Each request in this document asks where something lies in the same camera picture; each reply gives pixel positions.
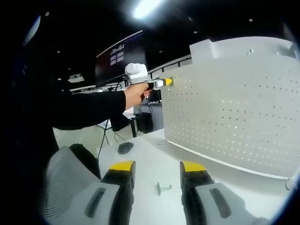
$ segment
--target ceiling light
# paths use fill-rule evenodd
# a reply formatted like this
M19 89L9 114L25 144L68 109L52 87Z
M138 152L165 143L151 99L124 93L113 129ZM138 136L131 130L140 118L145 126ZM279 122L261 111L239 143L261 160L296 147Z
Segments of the ceiling light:
M141 19L152 12L163 0L142 0L134 11L134 17Z

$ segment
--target black ceiling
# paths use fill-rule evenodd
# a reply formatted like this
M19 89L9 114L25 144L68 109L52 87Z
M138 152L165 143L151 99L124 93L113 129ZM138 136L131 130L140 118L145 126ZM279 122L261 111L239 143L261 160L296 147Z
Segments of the black ceiling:
M144 32L148 69L152 69L189 54L190 44L207 38L283 38L283 17L289 14L289 8L275 7L274 1L165 0L138 20L133 11L139 2L63 0L50 5L49 15L41 17L37 36L43 40L53 76L67 80L82 73L85 81L68 83L67 88L93 85L95 57L139 30Z

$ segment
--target black sleeve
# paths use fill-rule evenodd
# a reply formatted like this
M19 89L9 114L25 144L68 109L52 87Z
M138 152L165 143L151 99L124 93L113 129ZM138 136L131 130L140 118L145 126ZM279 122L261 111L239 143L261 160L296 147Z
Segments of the black sleeve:
M64 91L52 99L52 125L62 130L90 127L106 119L121 117L125 107L123 91L73 95Z

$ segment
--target desk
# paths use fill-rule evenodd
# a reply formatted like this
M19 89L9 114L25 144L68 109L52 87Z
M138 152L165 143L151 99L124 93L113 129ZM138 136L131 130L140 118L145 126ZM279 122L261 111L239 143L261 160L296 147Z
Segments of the desk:
M131 225L184 225L181 204L180 166L182 160L204 165L215 182L222 182L245 201L246 209L256 217L272 219L287 199L289 192L285 181L243 172L203 157L194 155L164 142L164 130L158 130L128 140L133 149L125 155L117 153L118 145L103 148L99 166L101 174L117 162L136 161L135 202L132 207ZM172 189L158 196L157 182Z

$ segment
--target yellow tip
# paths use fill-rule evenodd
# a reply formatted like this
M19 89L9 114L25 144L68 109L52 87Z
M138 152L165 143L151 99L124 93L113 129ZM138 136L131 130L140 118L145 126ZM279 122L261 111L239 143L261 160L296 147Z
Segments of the yellow tip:
M196 172L196 171L206 170L206 168L203 165L188 162L188 161L182 161L182 162L183 162L184 169L186 172Z
M170 85L172 82L173 82L172 79L166 78L166 80L165 80L165 84L166 84L166 85Z
M130 171L132 164L133 164L133 161L121 162L121 163L112 165L111 167L109 167L109 169L110 170Z

